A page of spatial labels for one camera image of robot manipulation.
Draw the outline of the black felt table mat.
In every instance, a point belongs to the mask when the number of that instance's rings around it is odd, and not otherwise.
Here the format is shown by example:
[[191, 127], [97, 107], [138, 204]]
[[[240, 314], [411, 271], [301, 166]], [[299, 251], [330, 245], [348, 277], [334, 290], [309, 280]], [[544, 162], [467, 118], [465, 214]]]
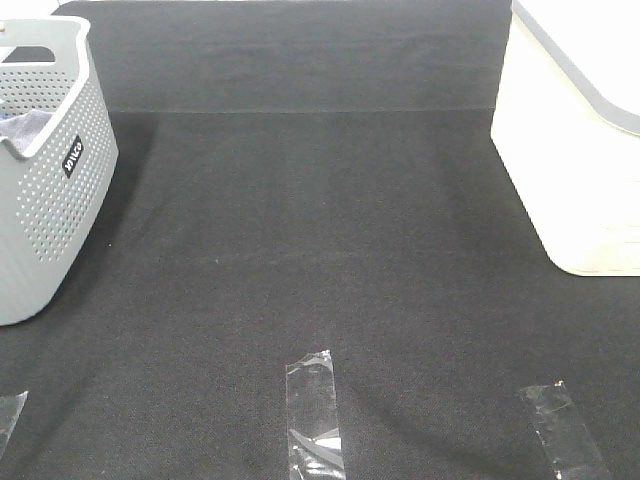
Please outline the black felt table mat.
[[351, 479], [548, 479], [563, 380], [639, 475], [639, 282], [545, 254], [489, 137], [506, 1], [74, 1], [119, 159], [53, 301], [1, 332], [5, 479], [284, 479], [329, 350]]

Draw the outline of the clear tape strip centre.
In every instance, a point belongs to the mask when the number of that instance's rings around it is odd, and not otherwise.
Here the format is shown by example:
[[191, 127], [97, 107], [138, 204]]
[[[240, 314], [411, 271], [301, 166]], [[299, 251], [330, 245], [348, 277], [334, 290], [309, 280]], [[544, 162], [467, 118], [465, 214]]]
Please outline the clear tape strip centre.
[[289, 477], [344, 479], [331, 352], [308, 353], [286, 367]]

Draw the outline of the white plastic storage basket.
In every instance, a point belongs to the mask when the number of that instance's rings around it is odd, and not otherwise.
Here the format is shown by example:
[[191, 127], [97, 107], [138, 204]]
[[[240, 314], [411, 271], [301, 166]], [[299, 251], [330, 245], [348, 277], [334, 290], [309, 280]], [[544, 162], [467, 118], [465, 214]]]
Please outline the white plastic storage basket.
[[639, 5], [515, 1], [491, 138], [550, 260], [639, 272]]

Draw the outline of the grey towel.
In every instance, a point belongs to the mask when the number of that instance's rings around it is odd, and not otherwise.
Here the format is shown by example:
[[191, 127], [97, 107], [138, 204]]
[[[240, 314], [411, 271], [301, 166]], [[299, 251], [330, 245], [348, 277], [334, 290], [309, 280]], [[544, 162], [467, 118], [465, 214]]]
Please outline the grey towel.
[[42, 110], [30, 110], [13, 116], [2, 114], [1, 136], [6, 137], [14, 148], [23, 154], [48, 123], [51, 116], [51, 112]]

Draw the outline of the clear tape strip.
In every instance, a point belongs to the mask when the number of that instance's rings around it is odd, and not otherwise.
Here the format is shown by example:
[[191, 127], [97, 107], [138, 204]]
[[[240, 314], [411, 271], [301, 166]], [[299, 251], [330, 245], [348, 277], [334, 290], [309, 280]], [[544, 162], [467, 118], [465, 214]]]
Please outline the clear tape strip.
[[331, 352], [308, 353], [286, 367], [289, 477], [344, 479]]
[[555, 479], [612, 479], [603, 456], [562, 380], [519, 390]]
[[0, 458], [3, 457], [11, 439], [28, 394], [28, 391], [24, 391], [17, 395], [0, 397]]

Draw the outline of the clear tape strip right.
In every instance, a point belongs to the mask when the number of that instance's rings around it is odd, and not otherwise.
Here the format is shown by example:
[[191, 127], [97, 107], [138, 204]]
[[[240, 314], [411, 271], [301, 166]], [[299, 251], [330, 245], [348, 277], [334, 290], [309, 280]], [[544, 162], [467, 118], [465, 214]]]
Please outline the clear tape strip right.
[[612, 479], [603, 456], [562, 380], [519, 390], [555, 479]]

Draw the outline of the clear tape strip left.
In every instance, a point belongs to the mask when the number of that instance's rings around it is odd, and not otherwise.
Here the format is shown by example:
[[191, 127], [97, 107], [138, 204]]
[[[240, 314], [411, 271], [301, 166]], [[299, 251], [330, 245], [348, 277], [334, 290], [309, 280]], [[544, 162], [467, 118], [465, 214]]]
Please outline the clear tape strip left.
[[3, 457], [11, 439], [28, 394], [28, 391], [24, 391], [17, 395], [0, 397], [0, 458]]

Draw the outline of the grey perforated laundry basket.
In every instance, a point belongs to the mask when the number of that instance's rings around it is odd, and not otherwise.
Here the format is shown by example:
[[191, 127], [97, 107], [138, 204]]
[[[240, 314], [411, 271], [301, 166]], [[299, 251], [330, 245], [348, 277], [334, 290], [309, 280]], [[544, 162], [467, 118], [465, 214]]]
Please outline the grey perforated laundry basket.
[[30, 142], [1, 138], [1, 323], [51, 301], [109, 189], [118, 147], [78, 16], [5, 19], [4, 48], [42, 47], [50, 62], [1, 66], [1, 120], [42, 114]]

